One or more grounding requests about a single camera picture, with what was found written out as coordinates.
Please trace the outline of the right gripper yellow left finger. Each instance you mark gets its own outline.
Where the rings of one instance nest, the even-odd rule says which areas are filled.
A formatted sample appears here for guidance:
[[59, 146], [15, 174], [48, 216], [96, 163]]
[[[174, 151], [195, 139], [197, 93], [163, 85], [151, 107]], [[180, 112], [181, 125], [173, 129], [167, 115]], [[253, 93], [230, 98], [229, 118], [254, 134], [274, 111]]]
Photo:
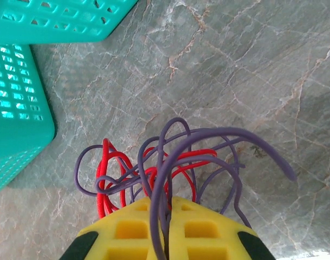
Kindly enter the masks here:
[[82, 229], [60, 259], [165, 259], [161, 204], [142, 198]]

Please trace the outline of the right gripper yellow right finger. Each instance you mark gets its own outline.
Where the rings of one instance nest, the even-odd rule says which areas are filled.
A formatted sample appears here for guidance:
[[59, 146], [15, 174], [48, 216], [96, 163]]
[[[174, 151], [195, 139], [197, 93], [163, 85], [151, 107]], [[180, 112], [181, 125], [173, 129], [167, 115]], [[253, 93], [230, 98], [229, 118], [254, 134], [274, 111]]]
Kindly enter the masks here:
[[254, 230], [181, 197], [172, 198], [169, 259], [274, 259]]

